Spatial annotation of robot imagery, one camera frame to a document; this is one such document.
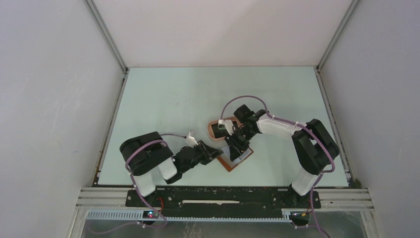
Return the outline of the pink oval plastic tray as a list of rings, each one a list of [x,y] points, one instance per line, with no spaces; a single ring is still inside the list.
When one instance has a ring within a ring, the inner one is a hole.
[[[232,121],[235,129],[238,129],[242,125],[242,123],[240,123],[235,116],[225,118],[225,120],[226,119]],[[209,122],[207,129],[210,140],[212,140],[213,142],[222,142],[224,138],[228,135],[226,129],[219,128],[218,120]]]

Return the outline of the brown leather card holder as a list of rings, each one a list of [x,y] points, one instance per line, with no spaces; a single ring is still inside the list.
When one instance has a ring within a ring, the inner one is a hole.
[[[243,161],[245,161],[254,153],[251,148],[248,148],[241,156],[238,156],[233,161],[231,161],[229,147],[224,146],[221,150],[223,153],[217,157],[217,160],[228,172],[233,171],[237,166],[239,166]]]

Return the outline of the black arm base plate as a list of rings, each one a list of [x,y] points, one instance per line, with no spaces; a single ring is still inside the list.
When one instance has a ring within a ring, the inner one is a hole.
[[[284,218],[284,210],[321,208],[318,192],[298,196],[290,187],[267,186],[158,186],[144,200],[127,192],[126,207],[149,203],[169,218]]]

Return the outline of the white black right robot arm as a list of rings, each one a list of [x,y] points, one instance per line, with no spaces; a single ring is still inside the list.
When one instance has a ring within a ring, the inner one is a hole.
[[[241,124],[235,127],[230,119],[219,119],[228,135],[224,140],[229,149],[229,159],[234,162],[249,149],[251,139],[257,134],[270,134],[291,139],[300,163],[296,179],[291,183],[288,201],[294,207],[303,206],[309,191],[315,186],[319,176],[340,154],[339,148],[323,123],[313,119],[306,124],[277,118],[267,110],[251,111],[246,105],[240,106],[234,116]]]

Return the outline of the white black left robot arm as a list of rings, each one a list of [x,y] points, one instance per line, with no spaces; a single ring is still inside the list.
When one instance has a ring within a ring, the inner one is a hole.
[[[185,140],[186,146],[174,154],[163,136],[180,137]],[[196,140],[192,132],[184,136],[154,131],[124,141],[119,151],[133,185],[138,189],[137,199],[147,207],[152,206],[157,199],[152,177],[154,169],[158,170],[167,184],[172,184],[198,164],[207,165],[223,154],[221,149]]]

